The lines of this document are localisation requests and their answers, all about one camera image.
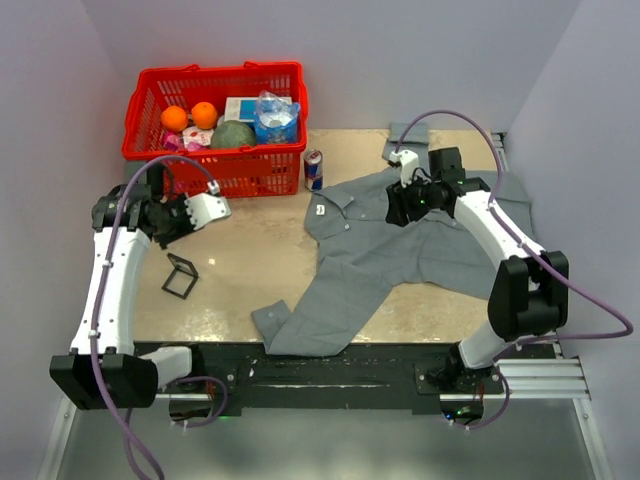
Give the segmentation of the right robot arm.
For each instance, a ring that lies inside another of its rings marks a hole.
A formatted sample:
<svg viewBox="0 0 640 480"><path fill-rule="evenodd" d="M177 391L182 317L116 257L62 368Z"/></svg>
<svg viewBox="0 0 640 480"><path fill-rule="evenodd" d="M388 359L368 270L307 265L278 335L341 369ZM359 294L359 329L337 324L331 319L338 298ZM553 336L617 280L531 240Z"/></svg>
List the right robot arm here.
<svg viewBox="0 0 640 480"><path fill-rule="evenodd" d="M429 153L422 169L411 150L392 152L397 182L387 187L386 220L404 227L440 210L476 239L496 269L488 300L488 320L454 344L444 367L429 376L441 390L469 392L494 359L523 337L541 337L564 326L568 318L567 257L548 252L529 238L492 198L489 185L469 177L456 147Z"/></svg>

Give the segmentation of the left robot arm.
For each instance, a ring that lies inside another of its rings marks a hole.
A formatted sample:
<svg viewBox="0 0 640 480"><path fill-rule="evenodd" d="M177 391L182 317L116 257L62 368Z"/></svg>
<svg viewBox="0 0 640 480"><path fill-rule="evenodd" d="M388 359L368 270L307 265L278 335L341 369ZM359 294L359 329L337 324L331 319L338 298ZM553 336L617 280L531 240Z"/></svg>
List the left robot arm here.
<svg viewBox="0 0 640 480"><path fill-rule="evenodd" d="M200 390L207 368L188 346L160 347L137 356L134 309L142 264L150 244L169 243L193 231L183 194L164 198L166 166L148 170L135 162L126 178L131 189L114 187L94 205L94 265L86 305L68 353L51 359L53 381L81 410L147 408L158 390L174 382L185 392Z"/></svg>

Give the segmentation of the grey button-up shirt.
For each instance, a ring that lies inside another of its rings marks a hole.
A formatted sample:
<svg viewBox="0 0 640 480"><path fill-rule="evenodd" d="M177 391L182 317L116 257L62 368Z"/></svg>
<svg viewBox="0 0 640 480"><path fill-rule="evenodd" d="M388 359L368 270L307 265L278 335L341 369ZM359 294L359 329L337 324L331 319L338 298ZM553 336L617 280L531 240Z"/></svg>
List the grey button-up shirt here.
<svg viewBox="0 0 640 480"><path fill-rule="evenodd" d="M294 309L284 301L252 312L270 355L341 352L403 283L432 283L487 299L495 268L459 222L436 210L405 227L386 222L386 168L312 194L304 219L316 241L317 269Z"/></svg>

